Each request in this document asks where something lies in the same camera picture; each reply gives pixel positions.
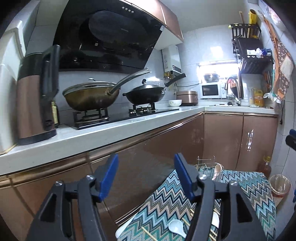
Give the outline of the chrome sink faucet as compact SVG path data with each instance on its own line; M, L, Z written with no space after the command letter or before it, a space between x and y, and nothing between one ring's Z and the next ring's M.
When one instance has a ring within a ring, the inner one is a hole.
M239 84L235 77L231 76L227 79L224 89L226 91L226 98L235 100L237 105L241 106Z

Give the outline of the oil bottle on floor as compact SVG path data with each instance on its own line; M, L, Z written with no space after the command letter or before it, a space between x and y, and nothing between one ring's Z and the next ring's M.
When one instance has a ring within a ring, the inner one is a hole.
M265 177L268 179L271 174L271 156L264 156L263 161L259 163L257 167L257 171L263 173Z

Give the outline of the brown thermos kettle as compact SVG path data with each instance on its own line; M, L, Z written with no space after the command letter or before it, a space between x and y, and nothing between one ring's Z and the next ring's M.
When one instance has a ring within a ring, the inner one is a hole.
M25 56L16 87L18 144L29 145L56 135L52 101L59 91L60 46Z

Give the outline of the black wok with lid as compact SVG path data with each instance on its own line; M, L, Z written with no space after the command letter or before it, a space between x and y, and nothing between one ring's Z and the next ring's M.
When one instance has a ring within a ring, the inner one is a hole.
M134 105L155 103L163 99L166 93L166 89L169 86L185 77L186 74L182 73L181 75L178 75L177 77L170 80L168 83L165 83L164 87L154 84L147 84L146 79L143 79L141 86L136 87L127 93L123 93L122 95L125 96L129 100L129 102Z

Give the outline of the white bowl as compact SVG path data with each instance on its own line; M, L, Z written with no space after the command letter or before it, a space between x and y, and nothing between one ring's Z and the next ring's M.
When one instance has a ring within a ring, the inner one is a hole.
M182 100L181 99L174 99L174 100L169 100L168 101L169 106L171 107L179 107L182 104Z

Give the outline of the black range hood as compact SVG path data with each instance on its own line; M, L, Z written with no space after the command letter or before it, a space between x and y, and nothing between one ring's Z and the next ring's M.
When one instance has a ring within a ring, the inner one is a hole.
M60 70L135 73L144 69L161 27L122 1L69 1L53 40L61 47Z

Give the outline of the white microwave oven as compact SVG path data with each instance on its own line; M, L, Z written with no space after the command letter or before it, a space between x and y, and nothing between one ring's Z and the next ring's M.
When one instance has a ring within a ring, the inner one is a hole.
M201 99L226 99L224 85L220 82L202 84Z

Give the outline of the black wall shelf rack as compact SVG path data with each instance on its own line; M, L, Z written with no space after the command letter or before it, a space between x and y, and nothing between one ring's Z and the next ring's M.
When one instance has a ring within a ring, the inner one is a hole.
M266 49L257 24L230 24L232 49L240 63L241 74L261 74L273 63L271 49Z

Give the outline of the white ceramic spoon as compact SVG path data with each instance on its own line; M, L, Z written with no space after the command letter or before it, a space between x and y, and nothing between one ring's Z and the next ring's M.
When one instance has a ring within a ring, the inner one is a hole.
M219 228L219 222L220 222L220 220L219 220L219 215L218 215L217 212L214 211L213 214L212 214L212 221L211 221L211 224L212 224L213 226Z

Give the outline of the black gas stove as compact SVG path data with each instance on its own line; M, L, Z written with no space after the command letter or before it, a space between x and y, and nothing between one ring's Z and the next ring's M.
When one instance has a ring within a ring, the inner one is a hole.
M108 108L88 111L72 111L68 114L65 124L77 129L85 129L94 126L100 126L107 123L130 120L142 116L149 116L158 113L167 113L179 110L179 105L169 105L169 102L163 104L151 103L144 105L134 104L114 104Z

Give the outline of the zigzag knitted table mat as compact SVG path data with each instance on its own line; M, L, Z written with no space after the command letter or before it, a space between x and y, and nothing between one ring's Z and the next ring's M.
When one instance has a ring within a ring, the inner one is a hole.
M222 183L237 181L251 202L261 222L267 240L275 240L276 206L267 178L259 172L224 170ZM168 224L174 219L185 218L189 223L193 218L190 211L195 209L184 195L177 172L173 171L164 183L149 196L139 212L123 225L118 240L152 240L143 230L147 228L158 240L183 240L180 235L169 231ZM184 232L189 230L185 224Z

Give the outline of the yellow cooking oil bottle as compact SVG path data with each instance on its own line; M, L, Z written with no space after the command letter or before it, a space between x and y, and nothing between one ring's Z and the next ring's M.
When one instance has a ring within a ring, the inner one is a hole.
M254 89L253 94L254 94L254 96L253 96L254 104L258 107L264 107L264 99L263 99L262 90Z

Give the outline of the bronze wok with lid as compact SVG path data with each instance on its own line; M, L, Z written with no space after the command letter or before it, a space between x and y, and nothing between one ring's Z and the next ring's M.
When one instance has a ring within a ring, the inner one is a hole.
M79 112L107 108L117 99L122 85L148 73L151 71L143 69L126 76L118 83L92 80L73 85L63 91L63 96L67 104Z

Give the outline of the plastic jar on floor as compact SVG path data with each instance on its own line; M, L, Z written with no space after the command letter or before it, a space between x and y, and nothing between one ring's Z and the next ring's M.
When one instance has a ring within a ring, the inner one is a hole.
M290 191L290 180L281 174L274 174L269 178L268 181L273 195L275 206L277 207L282 201L282 199Z

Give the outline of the white water heater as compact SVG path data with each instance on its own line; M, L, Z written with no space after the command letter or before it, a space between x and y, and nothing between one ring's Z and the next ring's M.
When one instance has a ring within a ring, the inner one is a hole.
M182 74L179 50L176 45L170 45L162 49L162 56L165 72L174 75Z

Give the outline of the hanging patterned apron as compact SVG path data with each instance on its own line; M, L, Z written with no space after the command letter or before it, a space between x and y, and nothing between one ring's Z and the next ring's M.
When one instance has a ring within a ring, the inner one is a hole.
M277 99L282 101L285 99L290 86L294 63L291 54L278 39L272 24L265 17L263 17L263 20L268 27L274 49L275 78L273 82L273 93Z

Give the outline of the large pinkish ceramic spoon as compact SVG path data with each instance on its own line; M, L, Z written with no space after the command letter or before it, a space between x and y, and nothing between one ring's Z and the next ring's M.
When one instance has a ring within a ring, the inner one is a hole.
M219 182L220 178L221 178L221 174L223 172L224 167L221 164L216 164L215 168L214 168L214 173L213 173L213 177L212 177L212 181L216 181Z

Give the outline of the brown rice cooker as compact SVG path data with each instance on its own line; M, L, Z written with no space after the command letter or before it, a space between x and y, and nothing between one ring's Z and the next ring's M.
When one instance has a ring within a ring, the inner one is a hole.
M176 99L182 101L181 106L193 106L198 104L198 94L196 91L177 91Z

